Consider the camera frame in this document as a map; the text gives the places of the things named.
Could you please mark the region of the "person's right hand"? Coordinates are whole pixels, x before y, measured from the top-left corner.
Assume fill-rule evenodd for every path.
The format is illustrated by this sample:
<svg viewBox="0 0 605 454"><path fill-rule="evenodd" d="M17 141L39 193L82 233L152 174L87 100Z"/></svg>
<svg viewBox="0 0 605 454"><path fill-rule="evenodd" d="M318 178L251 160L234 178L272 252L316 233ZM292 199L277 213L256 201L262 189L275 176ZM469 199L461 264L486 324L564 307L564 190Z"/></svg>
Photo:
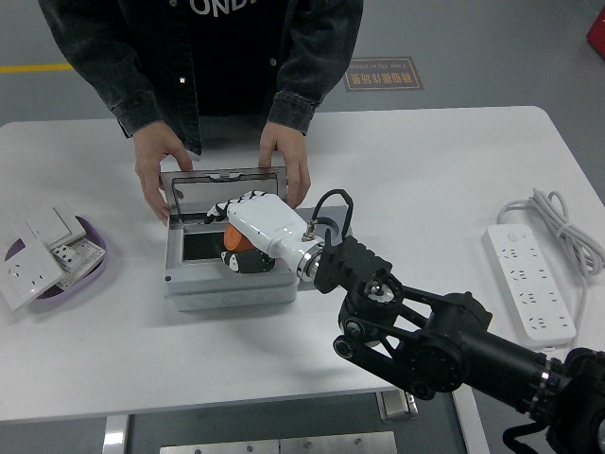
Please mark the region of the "person's right hand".
<svg viewBox="0 0 605 454"><path fill-rule="evenodd" d="M161 194L161 162L166 157L176 160L181 171L192 171L192 160L181 139L164 122L154 122L133 136L135 173L139 178L147 205L166 225L170 209Z"/></svg>

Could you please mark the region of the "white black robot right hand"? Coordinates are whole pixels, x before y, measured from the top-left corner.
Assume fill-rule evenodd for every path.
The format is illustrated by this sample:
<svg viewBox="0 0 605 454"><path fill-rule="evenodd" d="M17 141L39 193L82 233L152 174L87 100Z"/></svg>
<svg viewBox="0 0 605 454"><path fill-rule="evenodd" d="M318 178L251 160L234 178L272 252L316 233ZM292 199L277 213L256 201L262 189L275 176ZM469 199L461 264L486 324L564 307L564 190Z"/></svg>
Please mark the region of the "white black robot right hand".
<svg viewBox="0 0 605 454"><path fill-rule="evenodd" d="M216 203L206 214L206 223L228 220L251 244L270 258L281 258L290 271L309 281L308 262L320 252L324 241L305 239L307 223L276 194L250 191Z"/></svg>

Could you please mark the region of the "person's left hand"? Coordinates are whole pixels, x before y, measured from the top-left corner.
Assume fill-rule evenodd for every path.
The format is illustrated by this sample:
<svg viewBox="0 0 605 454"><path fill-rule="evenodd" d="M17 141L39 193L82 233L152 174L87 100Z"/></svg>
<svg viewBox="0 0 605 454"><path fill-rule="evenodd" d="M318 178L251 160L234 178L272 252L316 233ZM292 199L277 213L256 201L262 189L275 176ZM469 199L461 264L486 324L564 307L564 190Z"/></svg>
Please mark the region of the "person's left hand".
<svg viewBox="0 0 605 454"><path fill-rule="evenodd" d="M271 167L272 157L279 153L286 170L286 203L298 207L311 186L305 137L302 132L288 126L267 122L259 143L259 167Z"/></svg>

